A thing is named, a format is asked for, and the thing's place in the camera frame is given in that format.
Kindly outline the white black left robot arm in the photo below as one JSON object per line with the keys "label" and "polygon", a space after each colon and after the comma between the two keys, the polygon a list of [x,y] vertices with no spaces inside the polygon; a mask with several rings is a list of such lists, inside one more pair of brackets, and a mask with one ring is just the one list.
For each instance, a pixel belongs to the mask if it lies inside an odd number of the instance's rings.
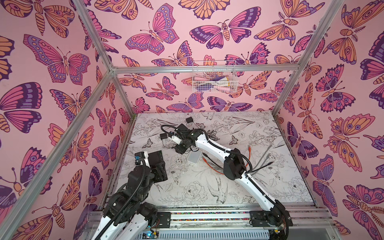
{"label": "white black left robot arm", "polygon": [[108,201],[93,240],[135,240],[156,226],[158,209],[147,203],[151,187],[168,179],[162,151],[134,154],[135,168]]}

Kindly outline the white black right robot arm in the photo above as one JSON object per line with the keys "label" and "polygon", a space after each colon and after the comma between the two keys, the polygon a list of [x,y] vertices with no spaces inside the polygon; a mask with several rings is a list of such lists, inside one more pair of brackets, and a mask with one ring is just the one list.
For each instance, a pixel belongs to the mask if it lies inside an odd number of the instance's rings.
{"label": "white black right robot arm", "polygon": [[248,157],[238,149],[230,149],[216,143],[203,129],[189,130],[184,125],[180,125],[179,127],[171,126],[173,131],[168,132],[166,128],[165,125],[161,126],[161,130],[168,139],[176,143],[174,149],[177,153],[182,155],[187,149],[198,148],[220,160],[223,163],[223,174],[227,179],[247,190],[261,207],[262,216],[252,221],[265,222],[268,226],[274,227],[277,240],[288,239],[290,227],[293,226],[291,216],[285,206],[253,178],[251,175],[253,165]]}

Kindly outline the black network switch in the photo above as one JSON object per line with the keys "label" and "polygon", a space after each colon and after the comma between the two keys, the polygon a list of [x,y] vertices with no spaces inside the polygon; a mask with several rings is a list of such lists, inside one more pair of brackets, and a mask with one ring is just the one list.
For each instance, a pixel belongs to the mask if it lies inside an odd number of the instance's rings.
{"label": "black network switch", "polygon": [[157,164],[164,162],[162,151],[156,151],[148,154],[148,161],[151,168],[155,167]]}

